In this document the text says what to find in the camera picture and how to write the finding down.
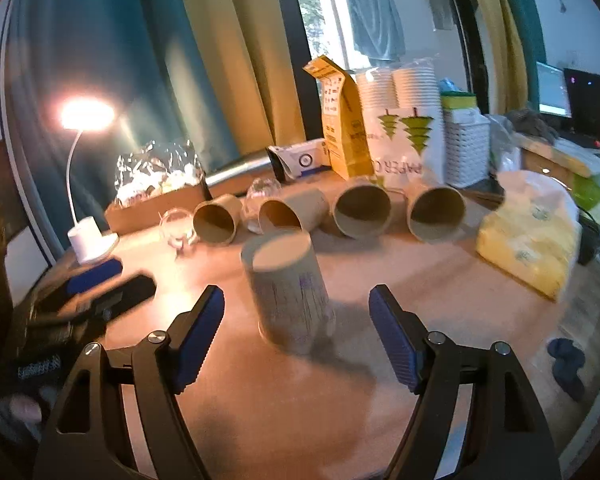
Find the left hand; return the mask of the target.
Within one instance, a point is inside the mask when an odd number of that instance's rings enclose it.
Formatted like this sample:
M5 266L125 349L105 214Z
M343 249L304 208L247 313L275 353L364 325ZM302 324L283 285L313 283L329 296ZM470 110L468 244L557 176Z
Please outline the left hand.
M25 394L0 399L0 434L16 443L38 442L42 437L40 404Z

